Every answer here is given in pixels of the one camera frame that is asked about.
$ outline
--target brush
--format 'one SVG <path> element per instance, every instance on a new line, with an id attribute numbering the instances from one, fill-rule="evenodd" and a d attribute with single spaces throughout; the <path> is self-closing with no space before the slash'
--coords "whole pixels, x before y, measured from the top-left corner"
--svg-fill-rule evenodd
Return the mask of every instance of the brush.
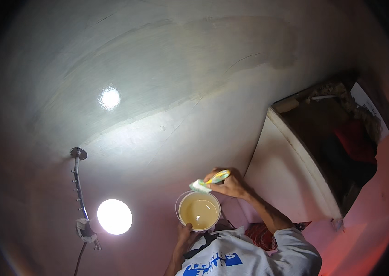
<path id="1" fill-rule="evenodd" d="M 226 179 L 228 176 L 230 176 L 230 170 L 221 170 L 217 174 L 215 174 L 210 180 L 207 182 L 204 182 L 202 179 L 198 179 L 192 184 L 190 184 L 190 189 L 193 191 L 198 191 L 198 192 L 204 192 L 204 193 L 209 193 L 212 190 L 207 187 L 207 184 L 209 183 L 218 183 L 221 182 L 222 180 Z"/>

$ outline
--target white t-shirt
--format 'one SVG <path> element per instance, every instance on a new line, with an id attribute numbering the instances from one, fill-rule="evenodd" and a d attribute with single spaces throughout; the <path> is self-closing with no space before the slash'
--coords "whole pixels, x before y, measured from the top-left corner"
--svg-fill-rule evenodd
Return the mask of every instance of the white t-shirt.
<path id="1" fill-rule="evenodd" d="M 185 260 L 177 276 L 317 276 L 322 265 L 319 252 L 296 228 L 275 232 L 278 251 L 271 257 L 245 236 L 244 227 L 212 232 L 215 233 L 220 233 L 220 236 L 194 257 Z M 191 249 L 204 244 L 205 238 L 202 237 Z"/>

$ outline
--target white bucket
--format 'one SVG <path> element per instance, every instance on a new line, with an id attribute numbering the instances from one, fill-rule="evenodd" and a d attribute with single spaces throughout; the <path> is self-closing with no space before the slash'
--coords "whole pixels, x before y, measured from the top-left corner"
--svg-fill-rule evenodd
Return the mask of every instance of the white bucket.
<path id="1" fill-rule="evenodd" d="M 192 223 L 193 231 L 199 232 L 212 228 L 218 222 L 221 205 L 210 193 L 187 191 L 178 197 L 175 211 L 183 225 Z"/>

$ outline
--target brush handle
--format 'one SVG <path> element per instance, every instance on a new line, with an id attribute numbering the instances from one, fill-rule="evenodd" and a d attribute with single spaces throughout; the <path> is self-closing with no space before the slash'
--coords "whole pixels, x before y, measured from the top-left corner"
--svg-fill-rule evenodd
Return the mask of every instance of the brush handle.
<path id="1" fill-rule="evenodd" d="M 222 180 L 224 180 L 227 177 L 229 177 L 230 174 L 231 174 L 230 170 L 221 170 L 220 172 L 215 174 L 210 180 L 205 182 L 205 184 L 221 182 Z"/>

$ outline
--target man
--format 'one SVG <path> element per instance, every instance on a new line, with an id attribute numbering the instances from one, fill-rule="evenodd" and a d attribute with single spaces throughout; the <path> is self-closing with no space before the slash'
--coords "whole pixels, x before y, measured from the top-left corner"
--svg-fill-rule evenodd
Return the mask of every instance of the man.
<path id="1" fill-rule="evenodd" d="M 223 170 L 214 168 L 204 181 Z M 278 252 L 268 256 L 245 236 L 244 228 L 222 230 L 203 235 L 192 233 L 192 225 L 179 226 L 178 242 L 165 276 L 194 275 L 303 275 L 317 276 L 322 265 L 319 252 L 309 244 L 291 220 L 258 196 L 245 183 L 236 169 L 223 184 L 209 188 L 227 196 L 247 201 L 259 213 L 271 233 L 274 233 Z"/>

